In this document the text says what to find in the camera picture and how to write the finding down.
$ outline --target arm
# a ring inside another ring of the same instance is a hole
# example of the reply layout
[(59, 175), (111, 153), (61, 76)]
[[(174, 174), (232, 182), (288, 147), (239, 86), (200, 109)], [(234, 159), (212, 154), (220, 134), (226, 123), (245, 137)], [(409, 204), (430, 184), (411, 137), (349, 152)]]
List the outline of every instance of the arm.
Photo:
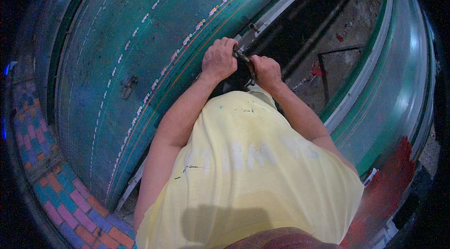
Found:
[(186, 145), (209, 95), (220, 81), (231, 75), (237, 61), (232, 57), (234, 39), (216, 40), (202, 62), (202, 73), (162, 118), (144, 164), (138, 201), (134, 212), (135, 230), (153, 205), (172, 173), (178, 153)]
[(279, 103), (291, 127), (305, 139), (334, 153), (359, 176), (353, 164), (338, 151), (320, 118), (283, 83), (278, 62), (257, 55), (251, 61), (255, 64), (258, 85)]

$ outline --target brown fabric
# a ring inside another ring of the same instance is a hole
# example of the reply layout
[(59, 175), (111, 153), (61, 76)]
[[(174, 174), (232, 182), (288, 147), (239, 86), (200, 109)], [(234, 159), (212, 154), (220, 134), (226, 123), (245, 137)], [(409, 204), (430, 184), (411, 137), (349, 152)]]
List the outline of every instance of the brown fabric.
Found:
[(237, 241), (226, 249), (334, 249), (339, 245), (323, 243), (309, 233), (296, 227), (281, 227), (260, 231), (254, 235)]

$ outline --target yellow t-shirt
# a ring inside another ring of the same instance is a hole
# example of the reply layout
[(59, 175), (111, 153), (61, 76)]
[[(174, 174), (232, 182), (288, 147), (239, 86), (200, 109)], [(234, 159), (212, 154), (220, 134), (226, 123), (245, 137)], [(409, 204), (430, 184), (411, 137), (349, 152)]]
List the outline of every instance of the yellow t-shirt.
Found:
[(333, 153), (299, 135), (262, 92), (211, 99), (169, 181), (145, 213), (138, 248), (223, 248), (298, 227), (339, 244), (364, 186)]

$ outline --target hand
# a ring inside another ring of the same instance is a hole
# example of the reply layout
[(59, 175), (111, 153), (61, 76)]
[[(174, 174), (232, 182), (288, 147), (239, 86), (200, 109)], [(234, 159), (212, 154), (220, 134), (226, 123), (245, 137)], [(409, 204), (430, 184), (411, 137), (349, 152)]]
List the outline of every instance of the hand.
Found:
[(278, 62), (266, 56), (253, 55), (250, 58), (255, 65), (256, 83), (269, 94), (284, 84)]
[(238, 42), (227, 37), (215, 40), (203, 57), (202, 75), (218, 84), (233, 74), (238, 69), (238, 61), (233, 57), (235, 45)]

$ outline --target pliers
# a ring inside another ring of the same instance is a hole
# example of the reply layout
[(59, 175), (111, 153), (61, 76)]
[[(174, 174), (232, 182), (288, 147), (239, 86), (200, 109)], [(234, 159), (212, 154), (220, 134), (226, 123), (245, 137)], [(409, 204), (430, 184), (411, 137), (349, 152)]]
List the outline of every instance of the pliers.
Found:
[(248, 66), (248, 69), (250, 70), (250, 75), (251, 75), (250, 85), (254, 86), (256, 83), (255, 65), (253, 64), (253, 62), (251, 62), (251, 60), (248, 58), (248, 56), (239, 52), (239, 48), (237, 46), (233, 47), (233, 53), (235, 54), (236, 59), (245, 61), (245, 64)]

